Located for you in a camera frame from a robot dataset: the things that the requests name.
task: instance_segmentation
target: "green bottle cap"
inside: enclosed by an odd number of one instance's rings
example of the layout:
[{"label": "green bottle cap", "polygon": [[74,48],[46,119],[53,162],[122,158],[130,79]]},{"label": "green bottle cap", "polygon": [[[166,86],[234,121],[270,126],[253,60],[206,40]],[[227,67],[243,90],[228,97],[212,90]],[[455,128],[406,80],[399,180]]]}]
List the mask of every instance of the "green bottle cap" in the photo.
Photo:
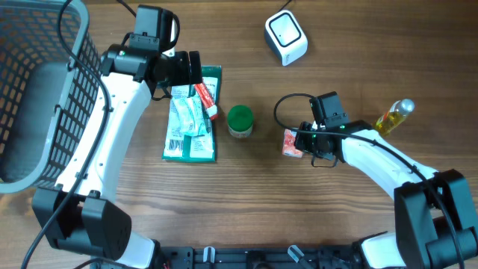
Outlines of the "green bottle cap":
[{"label": "green bottle cap", "polygon": [[227,115],[227,124],[236,132],[244,132],[254,123],[254,115],[245,105],[234,106]]}]

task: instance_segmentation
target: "bottle cap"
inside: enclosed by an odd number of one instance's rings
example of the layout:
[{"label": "bottle cap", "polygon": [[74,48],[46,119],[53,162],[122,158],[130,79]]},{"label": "bottle cap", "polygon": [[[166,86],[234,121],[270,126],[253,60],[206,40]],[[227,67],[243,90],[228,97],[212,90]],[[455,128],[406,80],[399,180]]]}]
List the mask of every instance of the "bottle cap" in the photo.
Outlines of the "bottle cap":
[{"label": "bottle cap", "polygon": [[236,132],[245,132],[252,127],[254,115],[245,105],[234,106],[227,115],[229,128]]},{"label": "bottle cap", "polygon": [[408,115],[410,114],[411,112],[413,112],[413,110],[415,109],[415,103],[413,103],[412,100],[410,99],[404,99],[400,102],[400,106],[398,107],[398,111],[402,114],[402,115]]}]

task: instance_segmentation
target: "gray plastic basket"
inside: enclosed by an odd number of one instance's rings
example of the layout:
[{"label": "gray plastic basket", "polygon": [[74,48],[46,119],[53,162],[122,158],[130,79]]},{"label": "gray plastic basket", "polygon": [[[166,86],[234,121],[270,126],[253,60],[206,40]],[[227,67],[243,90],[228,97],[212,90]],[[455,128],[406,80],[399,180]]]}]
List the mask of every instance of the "gray plastic basket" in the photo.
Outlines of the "gray plastic basket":
[{"label": "gray plastic basket", "polygon": [[[0,193],[51,187],[83,135],[97,82],[61,47],[62,1],[0,2]],[[80,60],[99,69],[86,7],[74,0],[61,32]]]}]

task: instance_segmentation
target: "small jar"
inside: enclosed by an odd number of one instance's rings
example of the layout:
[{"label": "small jar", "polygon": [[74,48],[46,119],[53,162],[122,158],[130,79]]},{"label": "small jar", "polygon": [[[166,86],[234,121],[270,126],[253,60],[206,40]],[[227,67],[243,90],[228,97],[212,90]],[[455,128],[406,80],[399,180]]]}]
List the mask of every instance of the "small jar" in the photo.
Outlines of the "small jar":
[{"label": "small jar", "polygon": [[234,106],[227,115],[229,133],[236,138],[249,137],[254,125],[254,115],[245,105]]}]

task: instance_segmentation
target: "snack package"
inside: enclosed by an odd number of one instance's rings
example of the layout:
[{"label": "snack package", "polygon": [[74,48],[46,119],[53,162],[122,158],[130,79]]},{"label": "snack package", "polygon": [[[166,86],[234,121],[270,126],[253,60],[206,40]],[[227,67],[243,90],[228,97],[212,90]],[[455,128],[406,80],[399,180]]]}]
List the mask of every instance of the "snack package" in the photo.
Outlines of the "snack package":
[{"label": "snack package", "polygon": [[[202,67],[202,79],[216,104],[219,102],[221,72],[221,66]],[[199,94],[194,89],[194,86],[173,87],[171,95],[173,95],[173,98],[170,102],[170,115],[167,124],[166,140],[164,141],[163,159],[183,162],[216,161],[214,125],[205,109],[202,107],[206,133],[200,136],[184,135],[184,126],[181,124],[179,110],[175,106],[175,101],[173,101],[174,99],[186,99],[187,97],[199,98]]]},{"label": "snack package", "polygon": [[173,98],[173,104],[178,111],[181,133],[189,136],[206,135],[204,114],[201,99],[197,94],[187,98]]},{"label": "snack package", "polygon": [[284,144],[282,146],[282,154],[290,157],[301,158],[304,152],[296,149],[294,141],[296,140],[296,132],[291,130],[285,130],[284,132]]}]

